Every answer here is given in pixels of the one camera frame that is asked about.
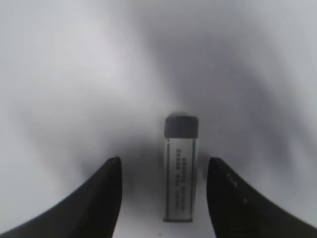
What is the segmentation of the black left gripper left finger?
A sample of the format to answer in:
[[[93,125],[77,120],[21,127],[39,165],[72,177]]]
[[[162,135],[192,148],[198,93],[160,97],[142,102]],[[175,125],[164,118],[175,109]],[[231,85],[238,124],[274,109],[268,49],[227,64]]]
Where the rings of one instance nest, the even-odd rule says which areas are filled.
[[[84,184],[2,238],[111,238],[122,202],[122,163],[108,159]]]

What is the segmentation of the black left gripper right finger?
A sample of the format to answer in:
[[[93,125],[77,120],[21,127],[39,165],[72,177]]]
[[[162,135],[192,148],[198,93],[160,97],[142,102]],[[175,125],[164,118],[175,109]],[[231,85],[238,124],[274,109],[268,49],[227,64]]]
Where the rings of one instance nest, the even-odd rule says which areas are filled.
[[[207,202],[218,238],[315,238],[315,227],[247,184],[222,159],[210,158]]]

